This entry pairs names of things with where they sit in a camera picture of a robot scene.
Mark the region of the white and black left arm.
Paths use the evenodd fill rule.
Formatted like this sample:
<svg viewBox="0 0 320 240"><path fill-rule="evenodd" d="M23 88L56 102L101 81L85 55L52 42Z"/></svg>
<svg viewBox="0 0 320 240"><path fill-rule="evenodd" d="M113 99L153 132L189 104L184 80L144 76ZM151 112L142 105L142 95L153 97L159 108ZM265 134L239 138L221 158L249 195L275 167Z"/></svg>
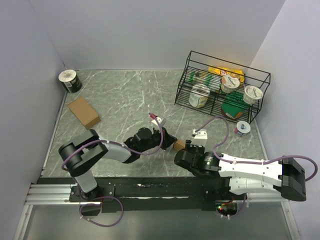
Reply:
<svg viewBox="0 0 320 240"><path fill-rule="evenodd" d="M102 139L94 129L89 129L60 146L58 153L63 160L62 170L75 179L87 201L94 201L99 195L99 187L91 168L100 159L130 164L146 155L146 151L166 150L176 141L177 138L164 127L162 130L142 127L123 143Z"/></svg>

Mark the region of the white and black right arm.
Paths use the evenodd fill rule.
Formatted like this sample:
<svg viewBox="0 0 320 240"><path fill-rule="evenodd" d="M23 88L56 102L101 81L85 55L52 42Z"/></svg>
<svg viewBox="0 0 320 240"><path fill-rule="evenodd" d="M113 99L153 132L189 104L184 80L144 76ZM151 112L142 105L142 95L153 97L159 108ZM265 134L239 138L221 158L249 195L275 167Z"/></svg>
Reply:
<svg viewBox="0 0 320 240"><path fill-rule="evenodd" d="M274 162L240 158L187 143L175 155L174 163L196 177L228 179L218 187L226 200L234 195L275 192L289 201L307 199L305 170L293 157Z"/></svg>

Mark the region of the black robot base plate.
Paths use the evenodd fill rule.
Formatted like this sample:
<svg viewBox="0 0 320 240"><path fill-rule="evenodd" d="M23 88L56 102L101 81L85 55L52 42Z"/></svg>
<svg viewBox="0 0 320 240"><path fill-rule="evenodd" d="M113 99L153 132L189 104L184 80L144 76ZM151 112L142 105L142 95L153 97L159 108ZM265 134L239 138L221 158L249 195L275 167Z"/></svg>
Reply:
<svg viewBox="0 0 320 240"><path fill-rule="evenodd" d="M68 199L81 205L93 203L102 213L117 211L192 210L215 211L220 203L245 201L246 194L230 191L229 178L208 177L97 177L98 189L80 193L74 180L41 177L39 185L70 185Z"/></svg>

